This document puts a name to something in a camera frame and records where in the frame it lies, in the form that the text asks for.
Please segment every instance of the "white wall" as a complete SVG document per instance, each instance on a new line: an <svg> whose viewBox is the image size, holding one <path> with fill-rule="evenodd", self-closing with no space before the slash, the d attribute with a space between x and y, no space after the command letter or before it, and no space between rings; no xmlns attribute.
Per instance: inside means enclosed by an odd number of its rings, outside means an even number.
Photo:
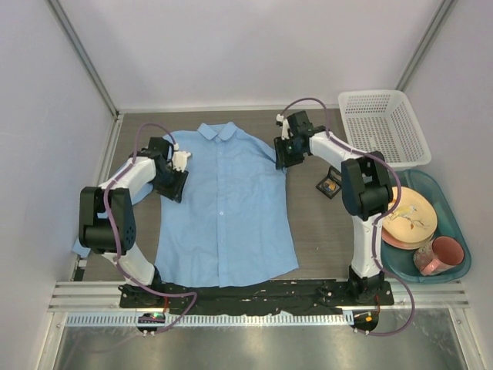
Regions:
<svg viewBox="0 0 493 370"><path fill-rule="evenodd" d="M0 12L0 368L32 369L111 116L42 0Z"/></svg>
<svg viewBox="0 0 493 370"><path fill-rule="evenodd" d="M406 91L440 183L472 253L465 278L493 353L493 2L460 0Z"/></svg>
<svg viewBox="0 0 493 370"><path fill-rule="evenodd" d="M120 109L393 89L441 0L62 0Z"/></svg>

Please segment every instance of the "stack of plates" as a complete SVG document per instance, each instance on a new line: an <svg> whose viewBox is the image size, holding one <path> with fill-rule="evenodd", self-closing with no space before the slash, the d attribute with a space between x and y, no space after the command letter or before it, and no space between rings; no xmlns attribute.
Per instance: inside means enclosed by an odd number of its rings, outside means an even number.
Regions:
<svg viewBox="0 0 493 370"><path fill-rule="evenodd" d="M397 188L393 187L392 190L394 199L389 203L389 209L397 199ZM402 187L399 206L382 222L382 239L396 248L418 249L433 237L437 225L433 206L416 191Z"/></svg>

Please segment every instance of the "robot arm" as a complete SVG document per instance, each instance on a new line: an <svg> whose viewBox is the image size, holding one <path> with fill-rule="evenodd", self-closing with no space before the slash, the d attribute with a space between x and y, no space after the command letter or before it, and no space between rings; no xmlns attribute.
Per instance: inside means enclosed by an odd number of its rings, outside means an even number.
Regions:
<svg viewBox="0 0 493 370"><path fill-rule="evenodd" d="M79 240L96 254L116 264L116 242L109 221L104 213L103 192L121 172L131 166L109 191L109 202L119 230L122 256L118 263L130 276L144 285L161 283L159 272L147 261L136 244L136 222L132 210L132 197L144 185L151 183L154 190L164 197L181 202L185 171L190 153L179 151L178 144L171 144L162 137L152 137L147 148L130 158L109 180L98 187L85 187L80 195Z"/></svg>
<svg viewBox="0 0 493 370"><path fill-rule="evenodd" d="M387 210L393 195L387 171L379 163L353 153L356 148L346 143L344 148L337 145L342 142L333 133L326 133L323 126L314 127L304 111L286 119L278 116L277 122L278 126L283 127L281 136L274 140L277 168L302 163L307 154L319 156L341 173L343 203L354 225L350 280L354 283L356 295L362 292L372 294L384 280L375 263L375 260L380 262L381 259L381 221L376 227L375 256L372 237L373 223ZM379 152L372 154L383 159Z"/></svg>

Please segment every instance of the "white laundry basket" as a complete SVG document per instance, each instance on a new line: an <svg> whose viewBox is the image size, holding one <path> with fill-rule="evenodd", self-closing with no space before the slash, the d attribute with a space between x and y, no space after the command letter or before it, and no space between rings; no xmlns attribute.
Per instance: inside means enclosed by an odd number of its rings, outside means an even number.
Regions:
<svg viewBox="0 0 493 370"><path fill-rule="evenodd" d="M350 145L367 152L382 152L385 161L396 170L431 161L418 119L403 92L343 92L339 95L339 107Z"/></svg>

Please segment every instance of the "mug handle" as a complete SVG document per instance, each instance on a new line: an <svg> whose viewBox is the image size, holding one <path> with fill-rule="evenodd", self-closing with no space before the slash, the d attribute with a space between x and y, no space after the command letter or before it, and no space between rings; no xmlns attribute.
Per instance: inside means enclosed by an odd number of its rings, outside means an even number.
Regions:
<svg viewBox="0 0 493 370"><path fill-rule="evenodd" d="M421 270L421 273L424 276L428 276L433 271L435 271L439 265L440 265L440 261L437 258L434 258L423 270Z"/></svg>

